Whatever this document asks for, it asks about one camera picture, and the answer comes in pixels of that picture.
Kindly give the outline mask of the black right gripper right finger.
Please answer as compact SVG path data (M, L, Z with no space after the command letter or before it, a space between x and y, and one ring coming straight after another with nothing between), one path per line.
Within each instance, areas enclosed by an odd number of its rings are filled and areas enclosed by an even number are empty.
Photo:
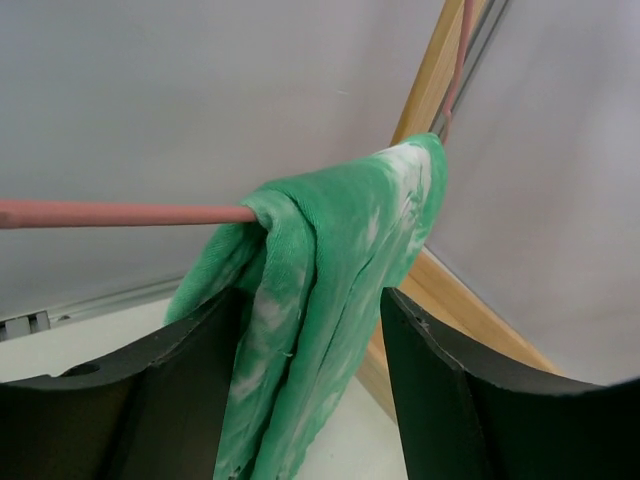
M412 479L635 479L639 383L599 386L530 367L402 292L381 321Z

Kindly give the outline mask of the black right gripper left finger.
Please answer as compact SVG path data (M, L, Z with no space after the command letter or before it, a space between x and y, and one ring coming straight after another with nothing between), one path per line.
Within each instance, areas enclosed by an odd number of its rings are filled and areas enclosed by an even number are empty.
M62 375L1 386L4 479L210 479L247 296Z

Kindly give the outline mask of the green white tie-dye trousers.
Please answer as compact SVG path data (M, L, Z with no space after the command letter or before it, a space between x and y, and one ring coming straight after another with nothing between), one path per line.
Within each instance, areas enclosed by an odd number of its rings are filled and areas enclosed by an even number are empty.
M220 226L175 292L167 323L244 292L214 475L291 479L358 370L439 213L447 160L417 134L344 164L262 185L252 223Z

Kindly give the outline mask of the pink clothes hanger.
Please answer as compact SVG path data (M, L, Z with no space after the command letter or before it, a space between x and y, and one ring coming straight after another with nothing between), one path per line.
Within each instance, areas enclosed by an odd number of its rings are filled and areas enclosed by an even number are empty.
M455 95L475 21L483 1L446 1L391 142L428 129L438 112L444 131L452 120ZM3 229L211 225L254 222L243 206L178 206L3 200Z

